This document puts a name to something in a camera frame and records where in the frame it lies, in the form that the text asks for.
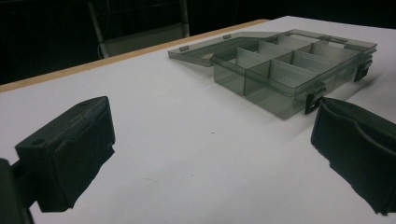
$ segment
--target white table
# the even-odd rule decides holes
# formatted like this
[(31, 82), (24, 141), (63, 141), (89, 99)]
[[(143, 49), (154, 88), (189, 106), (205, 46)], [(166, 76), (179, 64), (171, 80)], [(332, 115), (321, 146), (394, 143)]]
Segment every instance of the white table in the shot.
[[(327, 96), (396, 122), (396, 30), (284, 17), (230, 33), (291, 29), (377, 43), (367, 77)], [(313, 148), (317, 112), (278, 119), (214, 83), (212, 68), (169, 59), (177, 47), (0, 93), (10, 163), (21, 140), (71, 106), (110, 101), (116, 153), (73, 209), (45, 214), (35, 203), (35, 223), (396, 223)]]

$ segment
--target gray translucent box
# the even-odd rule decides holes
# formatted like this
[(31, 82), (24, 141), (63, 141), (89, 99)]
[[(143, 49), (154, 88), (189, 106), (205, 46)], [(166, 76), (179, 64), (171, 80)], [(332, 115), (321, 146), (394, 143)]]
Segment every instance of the gray translucent box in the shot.
[(318, 106), (325, 94), (367, 75), (376, 44), (302, 30), (242, 32), (168, 51), (213, 66), (214, 80), (282, 119)]

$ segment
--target black object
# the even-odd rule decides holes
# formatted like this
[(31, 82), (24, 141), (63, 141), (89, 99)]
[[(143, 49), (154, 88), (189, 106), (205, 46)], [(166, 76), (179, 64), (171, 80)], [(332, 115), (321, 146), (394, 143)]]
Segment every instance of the black object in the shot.
[(0, 223), (33, 223), (29, 207), (35, 201), (42, 212), (72, 208), (114, 153), (114, 143), (105, 96), (73, 106), (24, 139), (16, 145), (19, 161), (10, 167), (0, 160)]
[(323, 97), (311, 143), (376, 213), (396, 211), (396, 124)]

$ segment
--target wooden table edge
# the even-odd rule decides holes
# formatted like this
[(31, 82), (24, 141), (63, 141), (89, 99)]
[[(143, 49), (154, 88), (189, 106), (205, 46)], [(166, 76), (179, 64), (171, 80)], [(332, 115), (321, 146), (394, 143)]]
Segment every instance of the wooden table edge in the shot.
[(97, 68), (97, 67), (100, 67), (100, 66), (104, 66), (104, 65), (107, 65), (107, 64), (110, 64), (110, 63), (116, 63), (116, 62), (120, 62), (120, 61), (123, 61), (123, 60), (126, 60), (126, 59), (130, 59), (130, 58), (136, 57), (136, 56), (140, 56), (140, 55), (143, 55), (143, 54), (151, 53), (151, 52), (156, 51), (156, 50), (166, 49), (166, 48), (173, 47), (173, 46), (180, 45), (180, 44), (184, 44), (184, 43), (187, 43), (187, 42), (190, 42), (190, 41), (193, 41), (193, 40), (206, 38), (206, 37), (209, 37), (209, 36), (212, 36), (212, 35), (220, 35), (220, 34), (223, 34), (223, 33), (230, 32), (230, 31), (234, 31), (234, 30), (242, 29), (242, 28), (249, 27), (249, 26), (252, 26), (252, 25), (260, 24), (260, 23), (263, 23), (263, 22), (266, 22), (266, 21), (269, 21), (269, 20), (262, 19), (262, 20), (256, 20), (256, 21), (249, 21), (249, 22), (237, 24), (237, 25), (234, 25), (234, 26), (226, 27), (226, 28), (223, 28), (223, 29), (219, 29), (219, 30), (216, 30), (216, 31), (211, 31), (211, 32), (208, 32), (208, 33), (200, 34), (200, 35), (193, 35), (193, 36), (182, 38), (182, 39), (179, 39), (179, 40), (167, 42), (167, 43), (164, 43), (164, 44), (161, 44), (161, 45), (152, 46), (152, 47), (149, 47), (149, 48), (146, 48), (146, 49), (139, 49), (139, 50), (131, 51), (131, 52), (128, 52), (128, 53), (124, 53), (124, 54), (117, 55), (117, 56), (114, 56), (114, 57), (106, 58), (106, 59), (103, 59), (103, 60), (98, 60), (98, 61), (94, 61), (94, 62), (91, 62), (91, 63), (84, 63), (84, 64), (81, 64), (81, 65), (77, 65), (77, 66), (74, 66), (74, 67), (66, 68), (66, 69), (63, 69), (63, 70), (47, 73), (45, 75), (36, 76), (36, 77), (30, 77), (30, 78), (26, 78), (26, 79), (23, 79), (23, 80), (7, 83), (7, 84), (4, 84), (4, 85), (0, 85), (0, 92), (16, 90), (18, 88), (23, 88), (23, 87), (26, 87), (26, 86), (35, 85), (37, 83), (49, 81), (49, 80), (52, 80), (52, 79), (55, 79), (55, 78), (58, 78), (58, 77), (66, 77), (66, 76), (69, 76), (69, 75), (73, 75), (75, 73), (87, 71), (87, 70), (90, 70), (90, 69), (93, 69), (93, 68)]

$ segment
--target dark background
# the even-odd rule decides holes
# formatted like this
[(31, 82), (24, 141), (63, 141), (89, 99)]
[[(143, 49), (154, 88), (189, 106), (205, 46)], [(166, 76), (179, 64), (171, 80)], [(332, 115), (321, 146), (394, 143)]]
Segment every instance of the dark background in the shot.
[[(100, 60), (90, 1), (0, 0), (0, 84)], [(177, 0), (92, 0), (104, 40), (181, 22)], [(390, 3), (187, 0), (190, 34), (297, 16), (396, 28)]]

